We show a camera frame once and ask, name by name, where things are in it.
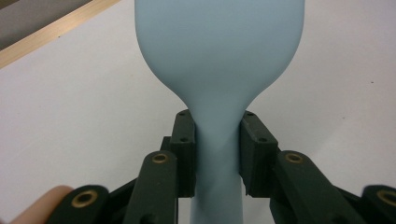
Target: light blue silicone object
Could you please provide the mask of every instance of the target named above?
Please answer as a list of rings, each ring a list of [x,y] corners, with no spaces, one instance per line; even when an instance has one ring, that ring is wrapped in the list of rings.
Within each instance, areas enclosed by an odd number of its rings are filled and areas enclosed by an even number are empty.
[[[196,123],[191,223],[243,223],[239,122],[297,50],[304,0],[135,0],[135,23],[148,66]]]

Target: bulb-shaped object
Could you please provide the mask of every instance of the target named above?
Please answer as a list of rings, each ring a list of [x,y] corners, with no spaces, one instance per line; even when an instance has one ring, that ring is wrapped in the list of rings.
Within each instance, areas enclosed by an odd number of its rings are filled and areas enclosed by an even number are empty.
[[[135,0],[142,54],[196,124],[192,224],[241,224],[239,122],[289,65],[304,0]]]

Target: white table surface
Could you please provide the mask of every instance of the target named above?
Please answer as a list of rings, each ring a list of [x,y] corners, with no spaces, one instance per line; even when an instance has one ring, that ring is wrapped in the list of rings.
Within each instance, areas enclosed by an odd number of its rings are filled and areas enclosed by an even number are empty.
[[[306,0],[287,71],[249,107],[281,149],[309,156],[340,188],[396,187],[396,2]],[[146,66],[134,1],[114,7],[0,70],[0,218],[48,189],[135,178],[186,106]],[[188,223],[189,200],[180,200]],[[246,223],[273,223],[244,200]]]

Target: wooden board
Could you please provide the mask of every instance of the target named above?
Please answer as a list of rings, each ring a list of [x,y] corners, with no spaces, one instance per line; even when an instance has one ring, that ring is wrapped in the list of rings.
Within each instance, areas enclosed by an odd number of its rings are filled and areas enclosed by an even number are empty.
[[[119,1],[120,0],[91,0],[84,6],[61,17],[59,20],[26,36],[9,47],[2,49],[0,51],[0,68],[15,62],[24,55],[64,35],[84,21],[87,21]]]

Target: white surface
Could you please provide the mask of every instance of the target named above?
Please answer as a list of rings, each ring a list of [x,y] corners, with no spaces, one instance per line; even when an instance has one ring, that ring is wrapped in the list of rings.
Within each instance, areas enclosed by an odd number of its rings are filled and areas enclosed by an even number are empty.
[[[396,2],[306,0],[293,62],[249,110],[281,149],[309,156],[334,185],[396,187]],[[185,106],[152,75],[123,0],[0,70],[0,217],[59,184],[113,190],[135,178]],[[244,200],[246,223],[273,223]],[[182,200],[180,223],[188,223]]]

